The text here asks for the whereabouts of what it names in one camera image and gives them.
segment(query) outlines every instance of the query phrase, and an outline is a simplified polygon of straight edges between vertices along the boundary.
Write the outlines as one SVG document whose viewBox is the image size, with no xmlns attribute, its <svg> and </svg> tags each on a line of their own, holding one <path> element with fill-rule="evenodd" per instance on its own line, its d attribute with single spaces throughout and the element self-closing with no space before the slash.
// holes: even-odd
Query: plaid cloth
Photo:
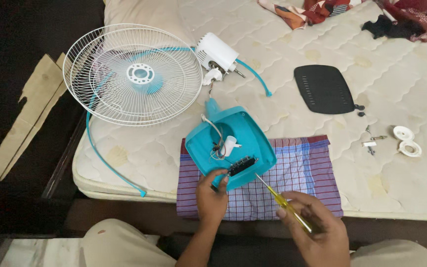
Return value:
<svg viewBox="0 0 427 267">
<path fill-rule="evenodd" d="M 201 172 L 187 152 L 185 139 L 181 144 L 177 214 L 197 218 L 195 188 Z M 343 216 L 339 191 L 329 158 L 326 135 L 270 139 L 275 150 L 276 165 L 262 175 L 276 192 L 301 191 L 317 197 L 332 213 Z M 266 186 L 256 179 L 228 191 L 228 208 L 224 220 L 276 220 L 278 204 Z"/>
</svg>

